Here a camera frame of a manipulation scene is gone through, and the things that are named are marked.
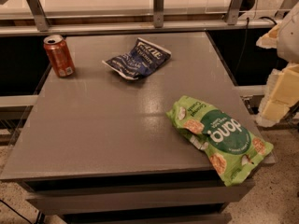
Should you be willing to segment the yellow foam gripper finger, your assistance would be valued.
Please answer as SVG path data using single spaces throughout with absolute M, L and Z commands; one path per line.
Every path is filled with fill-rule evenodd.
M 279 123 L 299 102 L 299 64 L 288 63 L 281 71 L 273 69 L 264 89 L 256 122 L 262 127 Z
M 275 25 L 269 32 L 262 35 L 256 45 L 263 49 L 275 49 L 277 47 L 279 25 Z

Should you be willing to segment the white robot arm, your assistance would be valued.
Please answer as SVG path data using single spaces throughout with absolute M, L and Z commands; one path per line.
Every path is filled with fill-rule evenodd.
M 257 124 L 272 127 L 299 102 L 299 3 L 280 24 L 261 36 L 256 45 L 276 49 L 278 57 L 288 63 L 281 71 L 272 70 L 259 106 Z

